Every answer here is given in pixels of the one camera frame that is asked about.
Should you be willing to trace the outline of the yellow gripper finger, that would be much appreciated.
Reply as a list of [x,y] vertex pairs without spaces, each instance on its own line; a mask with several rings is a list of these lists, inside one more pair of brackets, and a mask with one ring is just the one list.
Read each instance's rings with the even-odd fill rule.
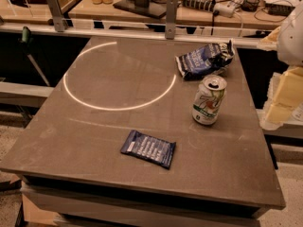
[[292,66],[280,76],[274,102],[292,108],[303,102],[303,67]]
[[265,120],[275,124],[284,123],[290,118],[293,110],[293,107],[266,102],[264,104]]

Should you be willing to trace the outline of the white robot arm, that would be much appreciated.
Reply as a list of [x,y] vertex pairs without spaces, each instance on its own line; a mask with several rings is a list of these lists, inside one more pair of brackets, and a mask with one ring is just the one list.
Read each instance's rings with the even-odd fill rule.
[[289,68],[279,77],[265,119],[282,124],[303,102],[303,1],[281,25],[277,36],[277,57]]

